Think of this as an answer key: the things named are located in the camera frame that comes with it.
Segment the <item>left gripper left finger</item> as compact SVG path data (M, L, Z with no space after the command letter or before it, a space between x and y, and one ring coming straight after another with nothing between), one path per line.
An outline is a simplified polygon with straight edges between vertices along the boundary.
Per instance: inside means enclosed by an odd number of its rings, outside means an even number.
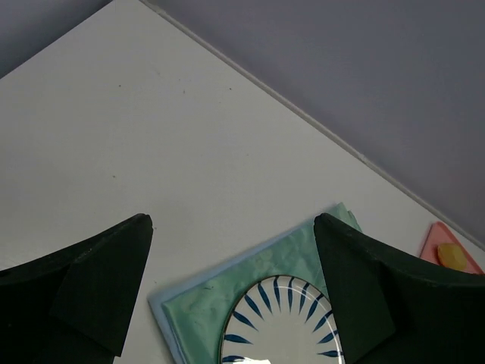
M152 242L137 214L1 272L3 363L112 363L121 356Z

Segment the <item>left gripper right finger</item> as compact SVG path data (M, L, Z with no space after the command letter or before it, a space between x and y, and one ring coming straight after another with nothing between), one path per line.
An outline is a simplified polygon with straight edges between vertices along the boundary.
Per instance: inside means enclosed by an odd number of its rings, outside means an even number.
M347 363L482 363L484 278L426 262L329 214L314 235Z

